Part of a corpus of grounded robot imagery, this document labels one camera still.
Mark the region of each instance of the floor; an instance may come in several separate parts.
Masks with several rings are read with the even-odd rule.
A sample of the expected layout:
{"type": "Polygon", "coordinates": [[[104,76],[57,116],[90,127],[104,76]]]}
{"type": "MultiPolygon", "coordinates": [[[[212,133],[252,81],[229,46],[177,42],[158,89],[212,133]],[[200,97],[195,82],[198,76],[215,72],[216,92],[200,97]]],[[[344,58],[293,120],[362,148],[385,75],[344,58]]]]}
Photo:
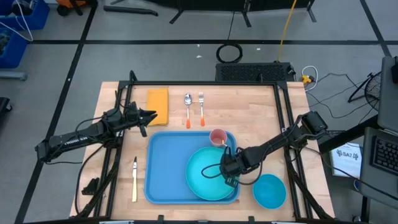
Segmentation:
{"type": "MultiPolygon", "coordinates": [[[[214,80],[215,52],[220,45],[207,40],[228,37],[232,12],[185,11],[170,25],[175,9],[135,0],[121,2],[120,6],[153,9],[159,17],[104,12],[102,5],[109,2],[101,1],[96,11],[84,9],[83,16],[71,13],[60,17],[51,6],[45,28],[33,32],[35,41],[28,45],[15,69],[26,72],[28,80],[0,80],[0,96],[9,97],[14,106],[0,129],[3,223],[16,220],[36,163],[34,146],[46,134],[70,132],[79,121],[91,118],[101,82],[126,80],[130,70],[139,80],[214,80]],[[193,41],[178,44],[167,40],[193,41]]],[[[369,73],[380,71],[385,55],[398,55],[398,24],[392,22],[397,7],[395,0],[316,0],[312,11],[317,22],[312,22],[306,10],[296,9],[281,61],[290,62],[298,73],[304,66],[314,65],[320,78],[328,73],[346,73],[359,83],[369,73]]],[[[276,59],[288,13],[289,10],[250,12],[251,28],[246,27],[240,13],[234,15],[230,39],[245,40],[241,62],[276,59]]],[[[237,52],[228,48],[221,53],[224,60],[234,59],[235,55],[237,52]]],[[[322,100],[350,86],[344,77],[330,75],[311,94],[322,100]]],[[[347,103],[353,89],[324,102],[333,116],[343,116],[366,103],[364,99],[347,103]]],[[[316,101],[308,96],[308,103],[316,101]]],[[[370,106],[339,120],[332,118],[322,105],[315,105],[312,110],[322,115],[330,129],[345,130],[358,124],[370,106]]],[[[376,113],[370,111],[366,117],[376,113]]],[[[82,157],[83,150],[76,150],[63,154],[62,160],[81,161],[82,157]]],[[[25,217],[22,212],[19,220],[67,218],[78,170],[79,165],[44,166],[29,209],[25,217]]],[[[359,215],[362,197],[352,190],[352,181],[331,176],[329,169],[325,173],[336,217],[349,221],[359,215]]],[[[396,219],[394,209],[372,202],[373,223],[393,223],[396,219]]]]}

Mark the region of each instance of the gray floor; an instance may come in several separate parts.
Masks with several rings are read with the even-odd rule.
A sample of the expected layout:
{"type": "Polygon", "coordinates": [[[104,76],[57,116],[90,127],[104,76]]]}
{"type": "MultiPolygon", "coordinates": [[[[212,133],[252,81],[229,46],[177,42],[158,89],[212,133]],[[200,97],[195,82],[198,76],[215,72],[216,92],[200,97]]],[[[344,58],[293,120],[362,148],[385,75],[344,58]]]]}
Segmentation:
{"type": "MultiPolygon", "coordinates": [[[[169,24],[177,12],[142,1],[123,4],[158,11],[159,17],[96,11],[88,40],[168,40],[225,39],[232,19],[231,12],[186,11],[174,25],[169,24]]],[[[369,8],[386,40],[398,40],[393,8],[395,0],[368,0],[369,8]]],[[[35,31],[37,40],[78,40],[81,37],[89,9],[79,17],[57,15],[51,7],[44,30],[35,31]]],[[[280,39],[289,10],[253,12],[248,16],[252,28],[247,28],[237,13],[230,39],[280,39]]],[[[357,0],[316,0],[312,23],[302,9],[294,12],[286,39],[290,40],[377,40],[370,23],[357,0]]],[[[219,45],[85,45],[78,62],[67,100],[55,134],[70,132],[76,124],[94,113],[101,82],[128,78],[134,70],[139,80],[214,80],[219,45]]],[[[242,45],[241,62],[271,62],[276,59],[278,45],[242,45]]],[[[398,46],[389,46],[398,55],[398,46]]],[[[29,45],[16,69],[28,74],[26,82],[0,80],[0,96],[11,98],[14,110],[0,129],[0,217],[12,223],[33,171],[36,155],[34,146],[48,130],[65,77],[70,68],[76,45],[29,45]]],[[[234,49],[225,48],[221,57],[230,60],[234,49]]],[[[306,65],[318,68],[319,76],[347,73],[359,83],[370,72],[381,69],[384,54],[379,45],[285,45],[282,61],[291,62],[297,73],[306,65]]],[[[319,100],[337,93],[351,84],[343,77],[330,76],[311,91],[319,100]]],[[[334,116],[342,116],[365,104],[365,100],[348,104],[354,88],[325,101],[334,116]]],[[[308,96],[310,105],[315,100],[308,96]]],[[[370,110],[365,106],[338,121],[321,105],[312,107],[328,123],[330,129],[348,129],[356,125],[370,110]]],[[[367,117],[376,114],[372,111],[367,117]]],[[[83,149],[63,154],[60,161],[80,161],[83,149]]],[[[67,218],[72,204],[79,165],[44,166],[30,203],[25,222],[67,218]]],[[[360,214],[360,194],[352,190],[348,179],[326,176],[336,217],[351,220],[360,214]]],[[[398,219],[394,209],[373,202],[371,220],[393,223],[398,219]]]]}

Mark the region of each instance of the keyboard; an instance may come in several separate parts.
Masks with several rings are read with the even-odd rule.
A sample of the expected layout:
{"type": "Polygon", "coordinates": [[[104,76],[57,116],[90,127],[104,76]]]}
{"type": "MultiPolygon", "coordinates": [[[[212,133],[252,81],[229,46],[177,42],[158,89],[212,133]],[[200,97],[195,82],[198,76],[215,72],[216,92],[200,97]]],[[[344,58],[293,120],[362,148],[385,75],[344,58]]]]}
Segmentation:
{"type": "Polygon", "coordinates": [[[376,137],[371,165],[398,175],[398,144],[376,137]]]}

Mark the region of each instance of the pink cup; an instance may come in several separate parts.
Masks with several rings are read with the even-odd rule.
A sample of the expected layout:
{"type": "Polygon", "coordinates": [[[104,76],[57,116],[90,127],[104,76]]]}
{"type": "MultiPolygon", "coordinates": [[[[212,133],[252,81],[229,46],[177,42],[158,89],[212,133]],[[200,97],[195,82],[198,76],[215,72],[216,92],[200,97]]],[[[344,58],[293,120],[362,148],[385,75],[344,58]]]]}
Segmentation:
{"type": "Polygon", "coordinates": [[[214,129],[210,133],[210,141],[213,146],[219,147],[226,143],[227,135],[224,130],[221,129],[214,129]]]}

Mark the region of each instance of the blue plastic tray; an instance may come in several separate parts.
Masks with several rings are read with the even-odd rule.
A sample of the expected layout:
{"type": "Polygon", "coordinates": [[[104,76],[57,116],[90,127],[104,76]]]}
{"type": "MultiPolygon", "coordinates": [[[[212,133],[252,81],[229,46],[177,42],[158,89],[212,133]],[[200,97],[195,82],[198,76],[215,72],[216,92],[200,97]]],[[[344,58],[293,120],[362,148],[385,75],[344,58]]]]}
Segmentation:
{"type": "MultiPolygon", "coordinates": [[[[227,197],[207,201],[196,196],[187,184],[185,169],[189,158],[201,148],[211,146],[210,131],[164,131],[155,133],[148,143],[144,193],[154,204],[227,204],[239,196],[239,186],[227,197]]],[[[227,132],[227,145],[236,149],[234,136],[227,132]]]]}

